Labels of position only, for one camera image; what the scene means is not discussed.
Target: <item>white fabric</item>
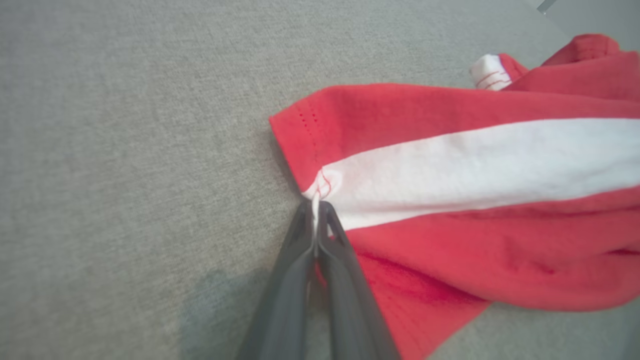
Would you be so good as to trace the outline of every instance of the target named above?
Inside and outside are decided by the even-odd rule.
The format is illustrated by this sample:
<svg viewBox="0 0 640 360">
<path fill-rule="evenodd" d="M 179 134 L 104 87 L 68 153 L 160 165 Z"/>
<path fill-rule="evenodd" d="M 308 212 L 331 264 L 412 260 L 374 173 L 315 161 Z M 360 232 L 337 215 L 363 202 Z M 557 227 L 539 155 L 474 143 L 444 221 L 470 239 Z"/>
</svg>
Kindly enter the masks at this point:
<svg viewBox="0 0 640 360">
<path fill-rule="evenodd" d="M 313 233 L 311 239 L 315 243 L 318 238 L 318 222 L 319 222 L 319 208 L 320 208 L 320 193 L 315 192 L 311 196 L 311 211 L 313 211 Z M 318 248 L 314 246 L 314 256 L 318 255 Z"/>
<path fill-rule="evenodd" d="M 361 152 L 303 193 L 345 230 L 431 213 L 567 200 L 640 184 L 640 121 L 535 120 Z"/>
<path fill-rule="evenodd" d="M 478 89 L 498 91 L 511 84 L 498 55 L 484 55 L 471 65 L 469 72 Z"/>
</svg>

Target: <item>gray fabric surface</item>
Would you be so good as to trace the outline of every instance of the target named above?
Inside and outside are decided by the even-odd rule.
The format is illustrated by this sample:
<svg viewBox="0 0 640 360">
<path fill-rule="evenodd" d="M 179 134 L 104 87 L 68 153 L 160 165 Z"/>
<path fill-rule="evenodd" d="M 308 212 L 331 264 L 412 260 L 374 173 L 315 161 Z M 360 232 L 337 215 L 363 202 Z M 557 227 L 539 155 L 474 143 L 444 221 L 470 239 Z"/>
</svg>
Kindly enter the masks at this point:
<svg viewBox="0 0 640 360">
<path fill-rule="evenodd" d="M 0 358 L 229 359 L 299 201 L 269 115 L 567 40 L 514 0 L 1 1 Z M 599 359 L 637 310 L 496 306 L 434 358 Z"/>
</svg>

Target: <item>red fabric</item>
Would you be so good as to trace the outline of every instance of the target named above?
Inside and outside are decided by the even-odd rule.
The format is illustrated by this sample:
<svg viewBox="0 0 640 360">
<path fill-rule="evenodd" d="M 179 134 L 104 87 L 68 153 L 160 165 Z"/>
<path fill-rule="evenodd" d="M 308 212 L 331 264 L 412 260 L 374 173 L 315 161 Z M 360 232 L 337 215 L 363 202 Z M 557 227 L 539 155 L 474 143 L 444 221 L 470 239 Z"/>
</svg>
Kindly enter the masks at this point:
<svg viewBox="0 0 640 360">
<path fill-rule="evenodd" d="M 301 190 L 362 151 L 538 119 L 640 119 L 640 61 L 577 37 L 500 92 L 380 84 L 321 90 L 270 119 Z M 405 359 L 422 359 L 490 301 L 549 310 L 640 294 L 640 188 L 561 202 L 440 213 L 347 232 Z"/>
</svg>

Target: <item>wrinkled cloth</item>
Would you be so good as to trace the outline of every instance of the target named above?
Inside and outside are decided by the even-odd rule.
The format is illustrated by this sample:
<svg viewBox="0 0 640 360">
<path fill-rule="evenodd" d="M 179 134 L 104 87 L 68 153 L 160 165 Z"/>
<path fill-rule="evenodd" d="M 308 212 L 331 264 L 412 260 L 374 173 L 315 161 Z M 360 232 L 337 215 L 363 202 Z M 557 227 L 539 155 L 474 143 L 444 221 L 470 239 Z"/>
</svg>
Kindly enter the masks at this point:
<svg viewBox="0 0 640 360">
<path fill-rule="evenodd" d="M 535 69 L 492 59 L 486 90 L 333 86 L 270 118 L 405 359 L 492 301 L 591 311 L 640 293 L 638 54 L 584 35 Z"/>
</svg>

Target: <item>red stitching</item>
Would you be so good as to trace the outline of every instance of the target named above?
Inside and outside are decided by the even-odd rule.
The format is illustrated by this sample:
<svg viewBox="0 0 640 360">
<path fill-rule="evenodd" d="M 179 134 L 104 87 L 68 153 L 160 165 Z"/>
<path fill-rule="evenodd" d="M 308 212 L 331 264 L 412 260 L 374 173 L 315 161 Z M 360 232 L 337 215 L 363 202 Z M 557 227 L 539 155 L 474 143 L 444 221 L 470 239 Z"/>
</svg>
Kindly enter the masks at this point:
<svg viewBox="0 0 640 360">
<path fill-rule="evenodd" d="M 323 168 L 320 168 L 320 174 L 322 175 L 322 178 L 326 181 L 326 183 L 329 184 L 329 192 L 326 193 L 327 195 L 329 195 L 331 193 L 331 183 L 329 182 L 329 180 L 327 180 L 326 176 L 324 176 Z"/>
<path fill-rule="evenodd" d="M 487 76 L 483 77 L 483 78 L 482 78 L 482 80 L 478 81 L 478 82 L 476 83 L 476 87 L 478 87 L 478 85 L 480 85 L 480 83 L 482 83 L 484 80 L 486 80 L 486 79 L 487 79 L 488 77 L 490 77 L 491 75 L 496 75 L 496 74 L 498 74 L 498 75 L 506 75 L 507 73 L 506 73 L 506 72 L 504 72 L 504 71 L 503 71 L 503 72 L 494 71 L 494 72 L 492 72 L 491 74 L 489 74 L 489 75 L 487 75 Z"/>
<path fill-rule="evenodd" d="M 318 123 L 318 119 L 316 118 L 316 114 L 315 111 L 313 110 L 313 107 L 311 106 L 311 104 L 309 105 L 309 109 L 311 110 L 311 115 L 314 118 L 314 122 Z M 316 139 L 314 138 L 314 135 L 311 133 L 311 130 L 309 129 L 309 127 L 307 126 L 307 121 L 304 118 L 304 115 L 302 113 L 302 110 L 300 109 L 300 107 L 298 105 L 296 105 L 296 109 L 298 111 L 298 113 L 300 114 L 300 117 L 302 118 L 302 123 L 304 123 L 305 129 L 307 130 L 307 133 L 309 134 L 309 137 L 311 138 L 311 144 L 313 144 L 313 148 L 314 148 L 314 161 L 316 163 L 316 165 L 320 165 L 318 162 L 318 148 L 316 146 Z M 324 169 L 322 169 L 322 167 L 320 168 L 320 174 L 322 175 L 324 181 L 326 181 L 326 183 L 329 185 L 329 192 L 326 193 L 327 195 L 329 195 L 332 191 L 332 186 L 331 183 L 329 182 L 329 180 L 326 178 L 326 176 L 324 175 Z M 318 193 L 318 196 L 322 196 L 322 192 L 320 191 L 320 186 L 318 186 L 318 188 L 316 189 L 316 192 Z"/>
<path fill-rule="evenodd" d="M 491 86 L 493 86 L 493 85 L 495 85 L 495 84 L 497 84 L 497 83 L 506 83 L 506 84 L 509 84 L 509 83 L 511 83 L 511 80 L 509 80 L 509 81 L 496 80 L 496 81 L 494 81 L 493 83 L 490 83 L 489 85 L 485 86 L 485 87 L 484 87 L 484 89 L 486 90 L 486 89 L 490 88 Z"/>
<path fill-rule="evenodd" d="M 486 75 L 485 77 L 483 77 L 482 79 L 480 79 L 480 81 L 478 81 L 478 82 L 476 83 L 476 86 L 478 86 L 478 84 L 480 84 L 480 83 L 482 83 L 484 80 L 486 80 L 486 78 L 488 78 L 489 76 L 491 76 L 491 75 L 493 75 L 493 74 L 497 74 L 497 73 L 498 73 L 498 71 L 494 71 L 494 72 L 492 72 L 491 74 Z"/>
</svg>

